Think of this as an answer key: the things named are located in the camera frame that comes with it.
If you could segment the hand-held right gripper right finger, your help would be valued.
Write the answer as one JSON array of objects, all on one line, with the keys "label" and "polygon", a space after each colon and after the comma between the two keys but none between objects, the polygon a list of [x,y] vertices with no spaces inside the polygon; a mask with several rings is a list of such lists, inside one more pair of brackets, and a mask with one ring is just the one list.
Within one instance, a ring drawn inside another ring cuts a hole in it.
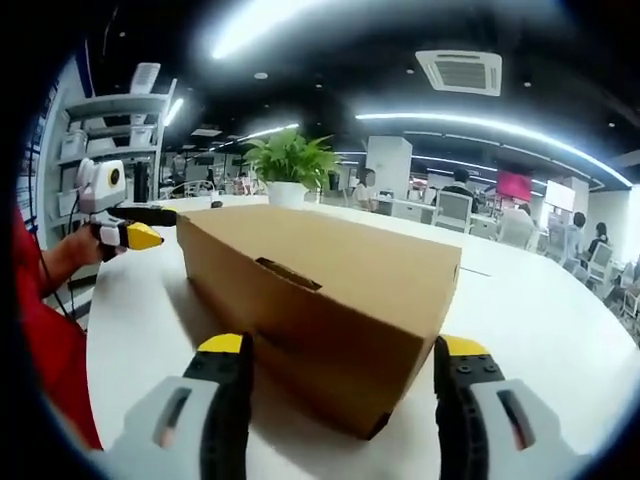
[{"label": "hand-held right gripper right finger", "polygon": [[434,390],[442,479],[571,479],[591,460],[565,441],[558,415],[473,340],[437,338]]}]

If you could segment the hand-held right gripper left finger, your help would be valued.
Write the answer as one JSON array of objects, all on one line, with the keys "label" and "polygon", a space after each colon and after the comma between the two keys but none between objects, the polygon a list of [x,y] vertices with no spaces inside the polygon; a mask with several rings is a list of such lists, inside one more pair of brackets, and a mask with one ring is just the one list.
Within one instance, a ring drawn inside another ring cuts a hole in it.
[{"label": "hand-held right gripper left finger", "polygon": [[126,413],[107,450],[113,479],[244,479],[254,385],[253,338],[203,342]]}]

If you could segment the person's left hand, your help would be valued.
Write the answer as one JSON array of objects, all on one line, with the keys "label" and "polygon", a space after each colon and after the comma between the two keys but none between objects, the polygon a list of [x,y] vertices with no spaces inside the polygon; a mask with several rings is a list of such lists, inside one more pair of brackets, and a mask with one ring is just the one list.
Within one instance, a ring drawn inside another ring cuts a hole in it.
[{"label": "person's left hand", "polygon": [[73,244],[71,250],[79,266],[108,262],[126,251],[123,247],[104,246],[94,237],[90,224],[85,224],[74,232],[71,235],[71,241]]}]

